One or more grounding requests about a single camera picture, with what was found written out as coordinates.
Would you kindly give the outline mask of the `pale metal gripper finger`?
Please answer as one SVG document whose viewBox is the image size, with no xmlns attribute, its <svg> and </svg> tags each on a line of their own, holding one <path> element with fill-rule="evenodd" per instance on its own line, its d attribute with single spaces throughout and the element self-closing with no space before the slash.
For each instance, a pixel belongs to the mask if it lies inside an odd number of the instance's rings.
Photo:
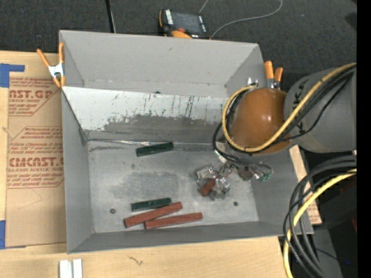
<svg viewBox="0 0 371 278">
<path fill-rule="evenodd" d="M 212 179 L 212 187 L 209 196 L 215 199 L 225 199 L 231 188 L 231 183 L 226 177 L 216 177 Z"/>
<path fill-rule="evenodd" d="M 196 182 L 209 182 L 220 177 L 220 171 L 213 166 L 206 166 L 196 171 Z"/>
</svg>

